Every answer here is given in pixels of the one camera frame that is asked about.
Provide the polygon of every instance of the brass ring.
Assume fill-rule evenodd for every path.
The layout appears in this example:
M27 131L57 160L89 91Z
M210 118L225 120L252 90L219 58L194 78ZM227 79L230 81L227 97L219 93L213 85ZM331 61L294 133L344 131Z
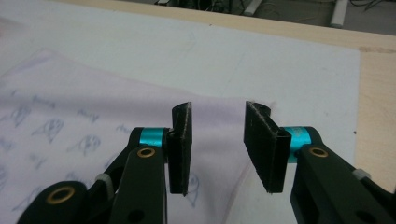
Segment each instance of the brass ring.
M329 153L320 147L311 147L311 148L309 148L309 152L312 155L321 157L321 158L326 158L329 156Z
M55 195L57 193L60 193L64 191L65 195L58 198L55 197ZM55 191L53 191L48 197L47 197L47 203L49 204L58 204L58 203L63 203L66 202L67 200L69 200L74 194L75 194L75 189L73 187L70 186L65 186L65 187L61 187L59 189L56 189Z
M137 151L137 156L140 158L152 157L155 154L155 150L150 147L145 147Z

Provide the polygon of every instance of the white cable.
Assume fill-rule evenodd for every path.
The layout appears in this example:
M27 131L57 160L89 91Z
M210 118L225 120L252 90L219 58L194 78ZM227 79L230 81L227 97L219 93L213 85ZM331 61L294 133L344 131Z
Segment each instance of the white cable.
M111 180L110 175L108 174L99 174L96 176L96 180L102 180L105 182L106 185L106 190L107 190L107 198L110 200L114 197L114 187L113 187L113 181Z

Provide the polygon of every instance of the wooden table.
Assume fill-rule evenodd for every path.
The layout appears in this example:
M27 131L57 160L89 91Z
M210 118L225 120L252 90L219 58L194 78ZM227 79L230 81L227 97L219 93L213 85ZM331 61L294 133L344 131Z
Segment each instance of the wooden table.
M62 1L359 49L361 82L356 167L370 173L382 188L392 192L395 190L396 36L111 0Z

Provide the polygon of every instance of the table surface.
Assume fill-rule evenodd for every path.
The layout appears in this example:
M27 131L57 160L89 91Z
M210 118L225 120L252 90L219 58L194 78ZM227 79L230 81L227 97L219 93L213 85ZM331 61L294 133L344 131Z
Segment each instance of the table surface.
M382 188L395 190L396 36L110 0L63 1L358 49L361 80L355 164Z

